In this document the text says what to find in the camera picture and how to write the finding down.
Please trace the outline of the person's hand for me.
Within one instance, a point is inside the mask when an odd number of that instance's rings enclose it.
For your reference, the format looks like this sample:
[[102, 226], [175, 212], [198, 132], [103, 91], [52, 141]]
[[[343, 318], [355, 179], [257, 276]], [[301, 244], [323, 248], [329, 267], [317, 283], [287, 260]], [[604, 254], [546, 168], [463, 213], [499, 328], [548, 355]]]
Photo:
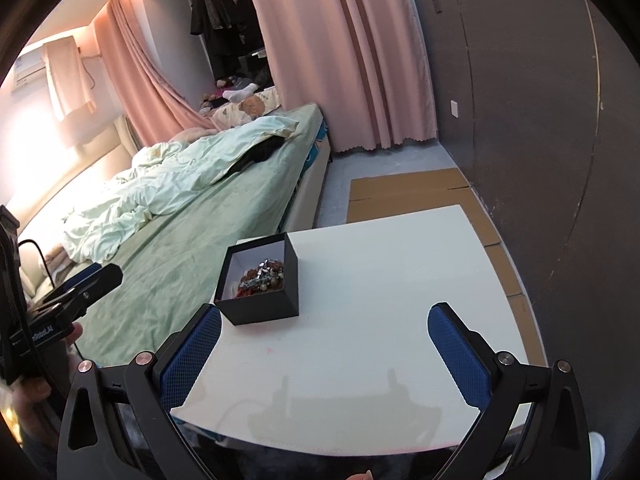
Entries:
[[[66, 337], [68, 371], [70, 381], [73, 379], [81, 357], [75, 348], [76, 341], [81, 337], [82, 326], [74, 322], [73, 331]], [[19, 379], [11, 386], [12, 408], [17, 414], [18, 423], [23, 437], [30, 437], [35, 442], [43, 444], [46, 448], [56, 448], [58, 445], [58, 430], [54, 429], [53, 422], [44, 418], [41, 405], [46, 403], [51, 394], [51, 387], [44, 378]]]

